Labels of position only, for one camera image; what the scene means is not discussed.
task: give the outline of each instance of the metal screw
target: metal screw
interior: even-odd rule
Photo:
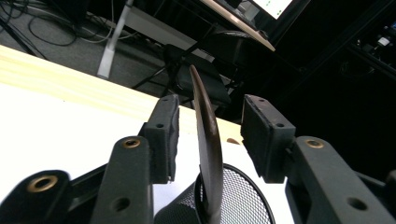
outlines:
[[[58,182],[56,175],[42,175],[30,181],[27,191],[32,193],[42,192],[55,186],[56,182]]]

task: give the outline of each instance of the screw hole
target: screw hole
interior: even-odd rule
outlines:
[[[120,212],[129,207],[130,201],[127,198],[119,198],[113,202],[112,208],[115,212]]]
[[[361,210],[361,211],[367,210],[367,205],[357,198],[348,198],[346,201],[350,206],[352,206],[358,210]]]
[[[137,147],[140,145],[140,141],[138,139],[128,139],[125,142],[123,142],[124,147]]]
[[[310,147],[314,147],[314,148],[323,148],[323,147],[324,147],[323,143],[321,143],[321,142],[319,142],[319,141],[316,141],[316,140],[309,139],[309,140],[306,140],[305,142],[306,142]]]

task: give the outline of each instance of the black mesh cup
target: black mesh cup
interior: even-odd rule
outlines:
[[[223,167],[221,223],[275,223],[268,202],[253,181],[229,164]],[[198,175],[192,185],[157,213],[154,223],[205,223],[204,200],[201,176]]]

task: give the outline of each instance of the monitor screen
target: monitor screen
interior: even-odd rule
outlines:
[[[288,7],[291,0],[251,0],[251,2],[277,20]]]

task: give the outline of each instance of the desk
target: desk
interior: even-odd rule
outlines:
[[[116,141],[136,135],[157,99],[0,46],[0,202],[26,176],[60,169],[71,179],[106,163]],[[154,186],[157,211],[198,174],[194,111],[180,107],[176,181]],[[284,185],[254,175],[239,126],[218,120],[224,160],[256,180],[279,223],[291,223]]]
[[[269,50],[275,51],[274,46],[272,46],[270,42],[264,39],[259,34],[259,32],[250,28],[243,21],[240,21],[232,13],[221,7],[218,3],[213,0],[201,1],[210,8],[212,8],[214,11],[219,13],[220,16],[230,21],[232,24],[236,25],[243,32],[251,35],[254,39],[262,43]],[[113,36],[107,41],[107,45],[105,47],[105,51],[103,53],[102,60],[99,64],[97,72],[97,76],[99,76],[100,78],[108,79],[110,77],[111,65],[113,64],[117,41],[120,37],[120,33],[124,25],[129,26],[130,28],[136,30],[143,35],[149,36],[150,38],[164,45],[172,44],[181,49],[187,49],[191,45],[196,43],[195,40],[166,25],[165,23],[151,17],[140,9],[133,7],[132,4],[133,0],[128,0],[126,2],[125,7],[120,15],[120,19],[117,23],[115,32]],[[194,53],[203,58],[207,56],[205,53],[199,50],[196,50]]]

